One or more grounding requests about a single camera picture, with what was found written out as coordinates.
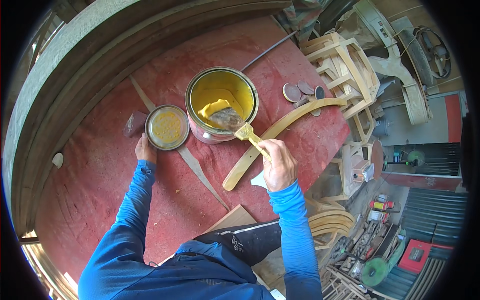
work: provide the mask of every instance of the corrugated metal wall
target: corrugated metal wall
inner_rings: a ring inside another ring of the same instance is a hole
[[[425,164],[415,168],[417,174],[458,176],[460,143],[417,144],[414,148],[425,154]]]
[[[432,240],[437,225],[433,242],[455,246],[466,206],[466,193],[410,189],[401,225],[407,231],[408,238],[423,241]],[[447,249],[432,248],[429,257],[447,260],[450,252]],[[404,299],[416,278],[416,274],[395,266],[375,289],[395,299]]]
[[[416,240],[454,246],[460,235],[467,206],[467,193],[410,189],[402,215],[402,228]],[[449,250],[433,248],[430,257],[447,259]]]
[[[416,278],[417,274],[394,266],[387,278],[374,289],[395,299],[403,299]]]

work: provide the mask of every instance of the blue long-sleeve shirt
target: blue long-sleeve shirt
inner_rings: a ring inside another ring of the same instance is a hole
[[[78,283],[80,300],[99,299],[265,299],[268,290],[256,284],[252,269],[221,244],[190,240],[159,267],[146,265],[145,232],[156,165],[139,160],[117,219],[95,249]],[[305,217],[303,194],[295,182],[269,192],[280,215],[287,299],[321,297],[313,239]],[[181,255],[195,252],[205,256]]]

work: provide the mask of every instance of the gray bucket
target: gray bucket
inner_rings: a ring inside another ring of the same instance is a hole
[[[391,123],[388,119],[381,119],[377,120],[376,122],[376,126],[372,132],[374,136],[390,135],[388,132],[388,127],[390,127]]]

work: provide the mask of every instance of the sleeve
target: sleeve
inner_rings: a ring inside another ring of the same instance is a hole
[[[287,299],[321,299],[318,262],[298,180],[281,191],[268,193],[273,211],[280,216]]]
[[[80,299],[111,299],[155,269],[143,261],[155,169],[152,162],[138,161],[115,223],[80,276]]]

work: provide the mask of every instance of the sanding disc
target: sanding disc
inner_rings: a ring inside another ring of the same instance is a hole
[[[153,146],[173,150],[187,139],[190,126],[187,114],[181,108],[165,104],[155,108],[145,122],[145,133]]]
[[[313,95],[313,93],[315,92],[313,90],[313,87],[311,87],[308,83],[306,83],[303,80],[299,80],[299,82],[297,83],[297,86],[302,91],[302,93],[306,95]]]
[[[324,88],[319,85],[315,88],[315,98],[317,98],[317,100],[325,98]]]
[[[283,86],[283,96],[285,96],[285,99],[288,101],[295,103],[300,100],[301,92],[296,85],[287,83]]]

